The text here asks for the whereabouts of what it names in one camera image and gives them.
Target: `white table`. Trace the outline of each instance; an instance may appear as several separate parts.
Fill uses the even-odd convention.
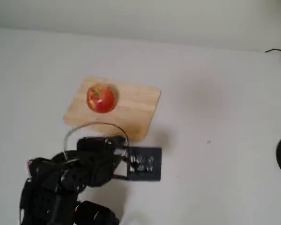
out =
[[[0,224],[16,224],[26,160],[62,150],[83,77],[162,90],[146,139],[161,182],[112,181],[82,198],[123,225],[281,225],[281,58],[276,54],[0,29]],[[75,140],[91,134],[83,130]]]

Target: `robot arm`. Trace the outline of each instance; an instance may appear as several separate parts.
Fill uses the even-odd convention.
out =
[[[111,179],[160,180],[161,148],[127,147],[124,141],[121,136],[86,137],[77,150],[66,151],[67,159],[60,153],[28,161],[31,177],[21,195],[20,225],[117,225],[111,210],[77,198],[86,186],[100,187]],[[126,153],[116,155],[119,148]],[[121,161],[127,163],[127,176],[114,175]]]

